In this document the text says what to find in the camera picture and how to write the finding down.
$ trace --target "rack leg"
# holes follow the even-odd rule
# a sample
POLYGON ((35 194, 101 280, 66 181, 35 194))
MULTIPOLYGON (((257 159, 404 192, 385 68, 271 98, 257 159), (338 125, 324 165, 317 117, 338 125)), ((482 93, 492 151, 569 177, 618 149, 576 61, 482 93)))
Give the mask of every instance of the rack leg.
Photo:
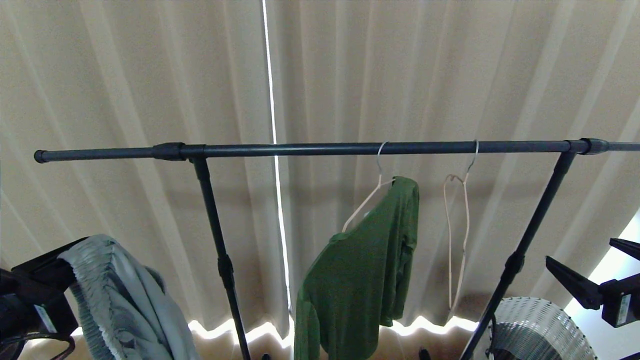
POLYGON ((249 346, 246 343, 246 336, 244 333, 244 327, 242 319, 240 317, 240 309, 238 308, 238 301, 236 295, 236 284, 234 282, 234 268, 231 263, 231 259, 227 254, 225 248, 225 240, 222 237, 222 229, 220 227, 220 219, 218 218, 218 210, 216 209, 216 201, 213 197, 213 188, 211 187, 211 179, 209 174, 209 167, 207 166, 207 160, 204 158, 190 159, 193 166, 196 169, 196 175, 200 181, 200 188, 202 189, 202 197, 204 198, 204 204, 207 208, 207 216, 209 217, 209 225, 211 226, 211 232, 213 233, 213 240, 216 244, 216 251, 218 253, 218 272, 222 278, 222 283, 227 291, 227 298, 229 299, 229 306, 231 307, 231 316, 236 324, 236 332, 238 340, 240 342, 240 351, 244 360, 251 360, 249 354, 249 346))
POLYGON ((509 259, 504 265, 504 271, 500 276, 500 282, 496 287, 493 295, 491 296, 491 300, 489 300, 489 304, 487 304, 484 309, 484 313, 480 318, 480 322, 478 323, 478 327, 474 332, 474 335, 471 337, 469 342, 467 343, 467 347, 465 351, 462 353, 460 357, 461 360, 471 360, 474 350, 482 337, 484 330, 487 325, 489 325, 489 321, 491 317, 495 313, 498 305, 502 298, 504 298, 509 285, 513 282, 513 279, 516 277, 518 272, 522 270, 522 266, 524 265, 524 256, 533 240, 533 236, 536 234, 536 231, 540 227, 542 220, 545 218, 545 214, 551 205, 552 200, 556 196, 556 192, 564 179, 564 175, 569 170, 571 166, 571 162, 575 158, 574 152, 563 152, 560 154, 558 161, 556 163, 556 167, 554 168, 554 173, 551 175, 551 179, 549 179, 549 184, 545 189, 545 192, 542 194, 542 198, 540 198, 540 202, 538 203, 538 207, 536 211, 533 213, 533 217, 531 217, 531 221, 527 226, 527 229, 522 235, 522 239, 518 244, 518 247, 510 255, 509 259))

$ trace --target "white label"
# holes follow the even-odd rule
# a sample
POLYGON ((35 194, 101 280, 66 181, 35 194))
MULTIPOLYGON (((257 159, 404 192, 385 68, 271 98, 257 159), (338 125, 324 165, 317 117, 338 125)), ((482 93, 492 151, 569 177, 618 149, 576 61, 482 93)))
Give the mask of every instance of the white label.
POLYGON ((620 301, 620 310, 618 311, 618 325, 622 325, 627 321, 629 305, 631 304, 631 294, 626 294, 620 301))
POLYGON ((56 330, 56 327, 53 326, 53 322, 49 318, 49 314, 47 314, 47 311, 44 309, 44 307, 38 306, 36 304, 33 304, 33 307, 36 308, 36 311, 38 312, 38 315, 40 315, 42 323, 47 328, 47 330, 51 333, 57 333, 58 331, 56 330))

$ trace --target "clothes rack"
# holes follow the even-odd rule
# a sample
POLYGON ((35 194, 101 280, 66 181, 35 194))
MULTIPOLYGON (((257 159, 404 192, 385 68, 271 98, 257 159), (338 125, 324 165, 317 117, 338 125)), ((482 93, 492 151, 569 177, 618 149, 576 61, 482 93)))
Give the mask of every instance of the clothes rack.
MULTIPOLYGON (((218 210, 211 186, 209 167, 206 158, 254 157, 254 156, 320 156, 320 155, 375 155, 381 143, 293 143, 293 144, 254 144, 254 145, 186 145, 180 142, 163 143, 153 147, 135 147, 122 149, 84 149, 45 151, 38 150, 34 158, 39 163, 70 160, 100 159, 142 159, 154 158, 168 161, 189 160, 194 164, 196 176, 200 181, 209 225, 218 253, 218 272, 227 291, 231 314, 236 324, 240 349, 244 360, 250 360, 244 327, 238 308, 233 265, 222 236, 218 210)), ((495 313, 500 300, 505 296, 509 285, 521 271, 525 254, 533 241, 538 227, 553 201, 564 175, 571 167, 577 154, 593 155, 607 151, 640 151, 640 142, 608 142, 596 138, 557 141, 490 141, 480 142, 479 153, 525 153, 559 152, 553 174, 536 207, 516 250, 506 260, 500 281, 487 304, 477 329, 462 353, 461 360, 470 360, 481 336, 495 313)), ((476 142, 396 142, 386 143, 382 154, 473 154, 476 142)))

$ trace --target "white wall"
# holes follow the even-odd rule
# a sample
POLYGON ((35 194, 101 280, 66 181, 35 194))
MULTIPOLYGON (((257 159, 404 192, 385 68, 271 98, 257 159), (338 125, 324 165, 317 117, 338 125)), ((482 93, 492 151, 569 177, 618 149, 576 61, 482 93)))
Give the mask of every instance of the white wall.
MULTIPOLYGON (((640 211, 619 236, 621 239, 640 242, 640 211)), ((640 273, 640 261, 611 248, 593 271, 589 280, 601 284, 611 279, 624 279, 640 273)), ((621 359, 640 352, 640 322, 617 329, 602 320, 602 310, 584 309, 573 299, 565 308, 589 339, 596 355, 603 360, 621 359)))

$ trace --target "empty hanger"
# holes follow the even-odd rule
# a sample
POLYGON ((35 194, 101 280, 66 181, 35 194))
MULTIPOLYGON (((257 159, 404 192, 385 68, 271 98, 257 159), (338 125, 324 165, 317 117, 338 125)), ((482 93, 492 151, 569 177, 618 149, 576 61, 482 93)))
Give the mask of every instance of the empty hanger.
POLYGON ((380 188, 383 185, 386 184, 390 184, 393 182, 393 179, 389 180, 389 181, 385 181, 384 183, 382 182, 382 166, 380 165, 380 152, 382 151, 382 148, 385 146, 385 144, 388 142, 383 142, 382 145, 380 145, 380 148, 378 149, 378 155, 376 157, 376 163, 378 164, 378 185, 376 185, 376 188, 373 189, 373 191, 369 194, 369 196, 367 196, 366 199, 364 199, 364 201, 362 202, 362 204, 360 204, 360 206, 356 209, 356 211, 353 212, 353 214, 351 214, 351 216, 349 217, 349 219, 347 220, 347 222, 344 223, 344 226, 342 227, 342 232, 344 233, 345 231, 347 231, 347 227, 349 227, 349 223, 351 223, 351 221, 353 220, 353 218, 356 217, 356 215, 360 212, 360 210, 362 210, 362 208, 367 204, 367 202, 369 201, 369 199, 371 199, 371 197, 373 197, 373 195, 380 190, 380 188))
POLYGON ((476 162, 476 158, 478 156, 478 150, 480 149, 480 142, 474 140, 476 142, 476 153, 474 154, 474 158, 471 161, 471 164, 467 167, 467 173, 465 174, 465 179, 460 179, 460 176, 449 174, 444 179, 444 183, 442 184, 442 192, 444 193, 444 209, 447 214, 447 228, 449 230, 449 310, 451 310, 458 302, 458 295, 460 293, 460 287, 462 286, 462 276, 465 272, 465 261, 467 259, 467 239, 469 237, 469 200, 467 197, 467 179, 469 178, 469 171, 471 171, 471 167, 474 166, 476 162), (460 263, 460 274, 458 275, 458 287, 456 288, 456 297, 451 299, 451 278, 453 277, 451 272, 451 221, 449 220, 449 207, 447 205, 447 182, 458 180, 462 184, 462 189, 465 193, 465 209, 467 211, 467 230, 465 231, 465 239, 462 241, 462 262, 460 263))

